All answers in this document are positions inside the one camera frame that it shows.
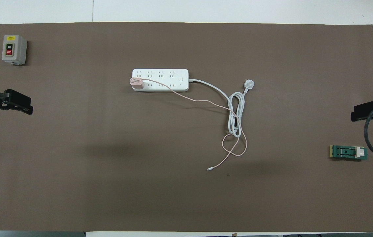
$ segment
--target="charging cable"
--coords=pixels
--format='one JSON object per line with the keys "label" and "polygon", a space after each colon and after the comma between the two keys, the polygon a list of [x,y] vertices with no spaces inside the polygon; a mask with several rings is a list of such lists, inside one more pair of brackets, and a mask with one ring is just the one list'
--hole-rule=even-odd
{"label": "charging cable", "polygon": [[[246,80],[245,83],[244,83],[244,87],[245,87],[245,90],[243,93],[240,93],[240,92],[235,92],[233,93],[232,95],[230,96],[227,96],[222,90],[220,90],[219,88],[215,87],[214,85],[210,84],[210,83],[207,83],[205,81],[201,81],[201,80],[197,80],[197,79],[189,79],[189,82],[199,82],[199,83],[202,83],[202,84],[205,84],[209,87],[212,87],[214,88],[215,90],[217,90],[218,92],[220,92],[224,97],[226,97],[227,99],[227,106],[228,107],[224,107],[224,106],[221,106],[221,105],[217,105],[215,103],[213,103],[212,101],[209,101],[209,100],[196,100],[196,99],[191,99],[187,96],[183,96],[181,95],[180,93],[177,93],[175,92],[174,90],[172,90],[169,86],[161,83],[161,82],[158,82],[158,81],[154,81],[154,80],[150,80],[150,79],[142,79],[142,78],[131,78],[130,79],[130,84],[135,86],[135,85],[139,85],[141,84],[141,81],[152,81],[152,82],[155,82],[157,84],[160,84],[164,87],[167,87],[169,90],[171,90],[173,93],[185,98],[185,99],[189,99],[189,100],[192,100],[192,101],[195,101],[195,102],[209,102],[217,107],[220,107],[220,108],[223,108],[223,109],[226,109],[226,110],[229,110],[229,121],[228,121],[228,124],[227,124],[227,127],[228,127],[228,130],[229,130],[229,133],[226,134],[226,136],[224,136],[222,142],[221,142],[221,146],[223,147],[223,150],[227,151],[227,155],[224,157],[224,159],[218,163],[217,165],[213,166],[213,167],[210,167],[207,169],[207,171],[210,171],[216,167],[218,167],[219,165],[221,165],[228,157],[230,154],[234,155],[234,156],[242,156],[247,147],[248,147],[248,141],[246,139],[246,136],[245,136],[245,133],[243,132],[242,130],[242,113],[243,113],[243,110],[245,108],[245,94],[248,92],[248,90],[251,90],[253,87],[254,87],[254,81],[253,80]],[[233,98],[236,98],[238,99],[238,106],[236,108],[236,113],[234,112],[234,108],[233,108]],[[230,136],[230,135],[233,135],[237,138],[235,144],[233,145],[233,147],[230,149],[230,150],[227,150],[225,147],[224,147],[224,141],[225,139]],[[243,150],[242,153],[240,154],[235,154],[233,153],[233,149],[236,147],[236,145],[238,144],[239,142],[239,138],[241,137],[241,135],[243,135],[244,137],[244,140],[245,140],[245,148]]]}

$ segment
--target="pink charger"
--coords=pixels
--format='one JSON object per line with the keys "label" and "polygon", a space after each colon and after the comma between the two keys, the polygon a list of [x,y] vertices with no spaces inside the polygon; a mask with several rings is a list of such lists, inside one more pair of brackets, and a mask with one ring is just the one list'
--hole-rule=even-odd
{"label": "pink charger", "polygon": [[144,88],[144,82],[143,81],[137,81],[140,80],[139,77],[133,77],[130,79],[130,84],[134,89],[143,89]]}

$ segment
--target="power strip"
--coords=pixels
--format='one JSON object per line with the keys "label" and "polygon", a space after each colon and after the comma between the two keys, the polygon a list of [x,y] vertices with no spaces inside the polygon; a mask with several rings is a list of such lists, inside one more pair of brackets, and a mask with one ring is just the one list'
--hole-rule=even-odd
{"label": "power strip", "polygon": [[144,79],[142,89],[133,87],[136,92],[171,92],[169,88],[147,79],[168,85],[176,92],[186,92],[189,88],[187,69],[137,68],[133,70],[132,77]]}

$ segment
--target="white plug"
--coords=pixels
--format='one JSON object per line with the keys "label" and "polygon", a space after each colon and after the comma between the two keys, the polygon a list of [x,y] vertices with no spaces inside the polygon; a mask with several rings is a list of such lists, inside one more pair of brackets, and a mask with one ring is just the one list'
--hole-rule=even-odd
{"label": "white plug", "polygon": [[255,85],[255,82],[253,80],[246,80],[245,83],[243,84],[243,87],[245,87],[245,90],[243,92],[243,94],[245,95],[245,93],[248,92],[248,90],[251,90]]}

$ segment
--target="grey switch box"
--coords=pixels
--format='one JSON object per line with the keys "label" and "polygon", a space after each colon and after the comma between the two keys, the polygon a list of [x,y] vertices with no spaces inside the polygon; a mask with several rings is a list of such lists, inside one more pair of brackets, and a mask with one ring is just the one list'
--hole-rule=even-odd
{"label": "grey switch box", "polygon": [[18,35],[4,36],[2,59],[12,65],[26,63],[27,41]]}

